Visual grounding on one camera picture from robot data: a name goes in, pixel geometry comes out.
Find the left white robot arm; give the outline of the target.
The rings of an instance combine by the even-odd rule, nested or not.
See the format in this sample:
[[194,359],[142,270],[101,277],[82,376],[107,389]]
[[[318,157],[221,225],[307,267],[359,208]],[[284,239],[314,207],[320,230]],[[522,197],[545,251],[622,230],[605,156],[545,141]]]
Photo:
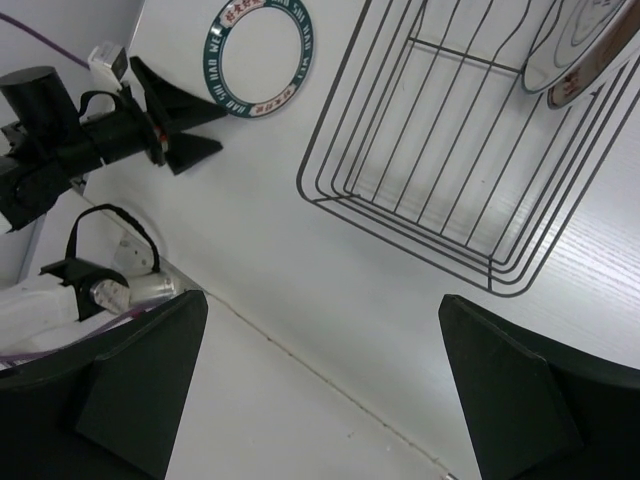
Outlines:
[[[141,59],[125,66],[144,98],[120,82],[110,93],[113,109],[89,116],[94,91],[73,101],[55,68],[38,66],[4,75],[1,92],[16,114],[2,134],[9,150],[1,158],[1,229],[18,231],[47,214],[74,180],[138,153],[181,174],[218,153],[214,139],[195,127],[225,116],[222,107],[162,79]],[[72,228],[63,257],[1,294],[1,362],[9,366],[46,355],[44,338],[95,317],[104,328],[143,313],[178,294],[161,266],[157,248],[144,274],[127,276],[78,255]]]

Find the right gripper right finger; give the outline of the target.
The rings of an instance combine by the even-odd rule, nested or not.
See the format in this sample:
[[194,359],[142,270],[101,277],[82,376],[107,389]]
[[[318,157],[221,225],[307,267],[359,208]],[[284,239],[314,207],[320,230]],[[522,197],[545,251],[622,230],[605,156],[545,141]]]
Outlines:
[[459,295],[438,317],[482,478],[638,478],[638,370]]

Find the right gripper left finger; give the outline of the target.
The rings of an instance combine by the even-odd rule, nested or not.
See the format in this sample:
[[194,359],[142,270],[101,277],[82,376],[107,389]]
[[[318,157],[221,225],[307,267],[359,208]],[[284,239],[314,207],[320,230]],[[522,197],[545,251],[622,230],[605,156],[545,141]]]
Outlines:
[[2,478],[165,478],[207,315],[187,291],[2,371]]

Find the blue rimmed plate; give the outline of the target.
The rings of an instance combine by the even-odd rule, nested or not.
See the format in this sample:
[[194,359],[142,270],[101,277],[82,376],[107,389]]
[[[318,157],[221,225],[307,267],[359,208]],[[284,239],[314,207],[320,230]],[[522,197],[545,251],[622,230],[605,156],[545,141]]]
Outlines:
[[214,17],[203,52],[214,103],[257,119],[284,108],[313,65],[315,32],[301,1],[229,1]]

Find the grey rimmed white plate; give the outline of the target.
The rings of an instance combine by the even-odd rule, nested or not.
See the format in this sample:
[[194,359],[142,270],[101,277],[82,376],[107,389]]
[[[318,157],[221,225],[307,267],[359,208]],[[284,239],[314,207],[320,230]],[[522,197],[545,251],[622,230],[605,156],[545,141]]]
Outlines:
[[547,12],[523,65],[528,94],[555,85],[630,12],[634,1],[555,1]]

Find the orange sunburst pattern plate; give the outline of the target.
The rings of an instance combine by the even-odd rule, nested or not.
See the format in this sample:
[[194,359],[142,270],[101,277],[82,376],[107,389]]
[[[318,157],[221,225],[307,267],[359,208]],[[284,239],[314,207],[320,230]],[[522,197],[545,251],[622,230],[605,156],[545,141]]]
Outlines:
[[592,53],[548,90],[547,107],[551,110],[564,109],[594,93],[638,50],[639,21],[632,20],[629,26],[615,27]]

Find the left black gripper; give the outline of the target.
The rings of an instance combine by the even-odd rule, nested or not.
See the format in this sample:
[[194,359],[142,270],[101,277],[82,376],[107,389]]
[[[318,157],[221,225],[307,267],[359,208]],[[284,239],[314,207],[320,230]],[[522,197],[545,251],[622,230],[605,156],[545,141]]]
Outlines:
[[[130,58],[130,67],[144,92],[147,113],[131,92],[86,92],[80,97],[80,117],[94,97],[108,96],[113,102],[111,112],[82,123],[105,164],[144,152],[153,164],[167,164],[180,175],[223,149],[217,140],[179,133],[224,118],[223,107],[170,84],[137,56]],[[176,133],[169,138],[169,149],[163,131]]]

